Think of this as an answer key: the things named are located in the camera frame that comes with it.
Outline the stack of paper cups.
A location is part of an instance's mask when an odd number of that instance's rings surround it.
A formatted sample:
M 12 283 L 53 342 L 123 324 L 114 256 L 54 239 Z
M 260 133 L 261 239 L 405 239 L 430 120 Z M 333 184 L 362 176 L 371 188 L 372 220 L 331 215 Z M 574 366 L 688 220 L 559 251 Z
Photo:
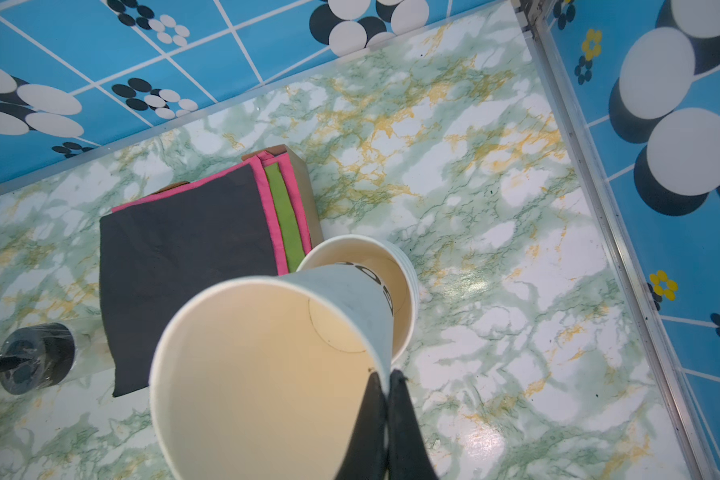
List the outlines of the stack of paper cups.
M 399 247 L 386 240 L 345 234 L 313 248 L 298 271 L 342 262 L 369 267 L 388 288 L 394 319 L 392 363 L 396 363 L 409 346 L 419 314 L 419 282 L 413 263 Z

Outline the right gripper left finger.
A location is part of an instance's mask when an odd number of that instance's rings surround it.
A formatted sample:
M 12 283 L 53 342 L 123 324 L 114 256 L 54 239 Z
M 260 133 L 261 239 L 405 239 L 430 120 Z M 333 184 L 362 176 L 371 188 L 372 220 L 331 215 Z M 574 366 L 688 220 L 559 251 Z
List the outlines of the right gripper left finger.
M 336 480 L 382 480 L 388 454 L 387 401 L 377 372 L 369 378 L 360 410 Z

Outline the stack of coloured napkins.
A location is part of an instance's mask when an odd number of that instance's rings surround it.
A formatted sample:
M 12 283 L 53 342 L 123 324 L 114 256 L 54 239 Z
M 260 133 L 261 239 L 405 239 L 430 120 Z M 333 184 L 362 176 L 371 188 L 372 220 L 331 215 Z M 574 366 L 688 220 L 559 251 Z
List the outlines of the stack of coloured napkins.
M 287 244 L 286 275 L 295 271 L 308 253 L 302 250 L 279 169 L 268 166 L 265 171 Z M 101 223 L 113 218 L 112 211 L 100 220 L 99 290 L 103 325 L 115 365 L 113 394 L 120 397 L 148 386 L 157 343 L 171 318 L 193 296 L 230 279 L 281 275 L 226 272 L 216 265 L 181 264 L 166 258 L 151 260 L 143 253 L 120 253 L 101 243 L 105 231 Z

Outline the white paper coffee cup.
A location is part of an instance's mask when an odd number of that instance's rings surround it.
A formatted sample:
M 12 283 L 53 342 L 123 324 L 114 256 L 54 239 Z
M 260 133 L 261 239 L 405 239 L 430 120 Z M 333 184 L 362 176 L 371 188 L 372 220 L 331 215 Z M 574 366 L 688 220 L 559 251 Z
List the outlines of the white paper coffee cup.
M 381 276 L 337 263 L 202 291 L 171 319 L 150 408 L 178 479 L 331 479 L 368 378 L 387 382 L 393 303 Z

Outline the glass sugar shaker black lid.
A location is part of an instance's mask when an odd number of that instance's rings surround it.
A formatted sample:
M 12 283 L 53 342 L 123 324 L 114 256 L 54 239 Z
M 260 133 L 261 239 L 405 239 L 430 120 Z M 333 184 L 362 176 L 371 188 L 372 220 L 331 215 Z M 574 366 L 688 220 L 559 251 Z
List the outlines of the glass sugar shaker black lid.
M 12 395 L 57 385 L 75 360 L 72 332 L 61 323 L 46 323 L 12 332 L 0 349 L 0 384 Z

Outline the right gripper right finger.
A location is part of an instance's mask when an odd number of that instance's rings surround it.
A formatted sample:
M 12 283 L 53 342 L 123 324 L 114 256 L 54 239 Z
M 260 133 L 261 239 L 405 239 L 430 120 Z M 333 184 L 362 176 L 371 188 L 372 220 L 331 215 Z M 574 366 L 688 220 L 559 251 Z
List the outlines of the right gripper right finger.
M 390 376 L 387 425 L 389 478 L 437 480 L 410 399 L 406 377 L 400 370 L 394 370 Z

